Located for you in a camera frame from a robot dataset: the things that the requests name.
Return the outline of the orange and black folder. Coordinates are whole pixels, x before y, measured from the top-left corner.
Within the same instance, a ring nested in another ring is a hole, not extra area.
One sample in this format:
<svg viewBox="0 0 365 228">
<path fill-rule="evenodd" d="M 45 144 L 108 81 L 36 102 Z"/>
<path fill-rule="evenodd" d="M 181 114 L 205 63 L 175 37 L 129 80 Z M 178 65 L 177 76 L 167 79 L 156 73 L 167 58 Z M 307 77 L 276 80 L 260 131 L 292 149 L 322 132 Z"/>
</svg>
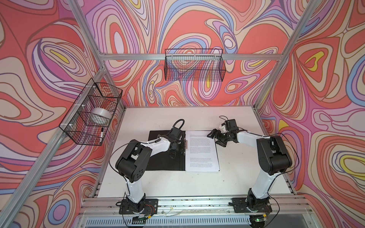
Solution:
<svg viewBox="0 0 365 228">
<path fill-rule="evenodd" d="M 146 169 L 148 171 L 186 171 L 185 155 L 170 157 L 167 151 L 152 155 Z"/>
</svg>

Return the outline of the printed paper sheet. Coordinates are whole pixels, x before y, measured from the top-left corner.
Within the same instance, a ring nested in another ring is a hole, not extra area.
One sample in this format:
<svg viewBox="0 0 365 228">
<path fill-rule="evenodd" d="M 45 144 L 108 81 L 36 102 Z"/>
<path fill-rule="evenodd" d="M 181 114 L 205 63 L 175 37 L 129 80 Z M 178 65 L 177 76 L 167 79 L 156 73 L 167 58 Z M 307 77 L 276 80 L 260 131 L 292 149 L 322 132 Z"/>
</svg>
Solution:
<svg viewBox="0 0 365 228">
<path fill-rule="evenodd" d="M 185 170 L 187 172 L 219 172 L 215 140 L 209 131 L 186 131 Z"/>
</svg>

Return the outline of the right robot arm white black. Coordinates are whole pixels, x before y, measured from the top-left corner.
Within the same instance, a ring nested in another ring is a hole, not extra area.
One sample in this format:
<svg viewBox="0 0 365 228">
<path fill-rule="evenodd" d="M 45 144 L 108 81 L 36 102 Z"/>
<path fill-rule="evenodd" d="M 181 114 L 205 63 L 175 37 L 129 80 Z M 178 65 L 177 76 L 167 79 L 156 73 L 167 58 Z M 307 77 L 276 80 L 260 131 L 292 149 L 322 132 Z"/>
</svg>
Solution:
<svg viewBox="0 0 365 228">
<path fill-rule="evenodd" d="M 207 137 L 222 147 L 234 142 L 256 149 L 261 170 L 243 205 L 250 212 L 271 211 L 270 189 L 276 178 L 293 164 L 283 139 L 278 135 L 259 135 L 239 128 L 234 119 L 224 121 L 220 129 L 213 129 Z"/>
</svg>

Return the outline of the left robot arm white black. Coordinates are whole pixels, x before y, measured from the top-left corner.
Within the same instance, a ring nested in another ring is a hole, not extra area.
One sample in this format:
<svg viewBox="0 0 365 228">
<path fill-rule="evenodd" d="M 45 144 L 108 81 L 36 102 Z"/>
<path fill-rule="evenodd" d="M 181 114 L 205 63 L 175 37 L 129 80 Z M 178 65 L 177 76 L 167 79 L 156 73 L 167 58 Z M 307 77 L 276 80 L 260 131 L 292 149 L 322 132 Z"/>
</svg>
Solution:
<svg viewBox="0 0 365 228">
<path fill-rule="evenodd" d="M 176 127 L 172 127 L 166 134 L 159 135 L 147 142 L 131 140 L 115 165 L 115 169 L 125 179 L 127 186 L 126 199 L 122 201 L 122 207 L 134 213 L 140 213 L 144 210 L 146 205 L 145 193 L 140 179 L 152 156 L 164 152 L 178 155 L 184 151 L 185 131 Z"/>
</svg>

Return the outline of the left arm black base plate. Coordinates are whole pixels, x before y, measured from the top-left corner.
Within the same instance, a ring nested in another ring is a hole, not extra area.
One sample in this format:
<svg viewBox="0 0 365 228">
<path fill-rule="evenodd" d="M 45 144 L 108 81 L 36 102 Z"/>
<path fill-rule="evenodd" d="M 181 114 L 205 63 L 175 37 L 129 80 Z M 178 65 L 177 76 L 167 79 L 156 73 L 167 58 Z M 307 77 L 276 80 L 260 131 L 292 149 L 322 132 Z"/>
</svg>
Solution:
<svg viewBox="0 0 365 228">
<path fill-rule="evenodd" d="M 119 214 L 123 215 L 154 215 L 158 211 L 158 199 L 142 199 L 139 203 L 133 203 L 128 198 L 116 203 Z"/>
</svg>

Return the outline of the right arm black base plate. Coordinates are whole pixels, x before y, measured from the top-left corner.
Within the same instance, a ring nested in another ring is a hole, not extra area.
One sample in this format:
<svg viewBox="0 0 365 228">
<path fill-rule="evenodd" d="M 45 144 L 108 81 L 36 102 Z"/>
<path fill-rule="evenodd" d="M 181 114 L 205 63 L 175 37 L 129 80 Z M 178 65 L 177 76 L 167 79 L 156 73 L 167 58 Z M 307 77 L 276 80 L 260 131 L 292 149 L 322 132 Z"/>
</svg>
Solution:
<svg viewBox="0 0 365 228">
<path fill-rule="evenodd" d="M 232 206 L 235 213 L 266 213 L 272 212 L 272 207 L 269 198 L 256 199 L 252 196 L 247 198 L 232 198 L 228 203 Z"/>
</svg>

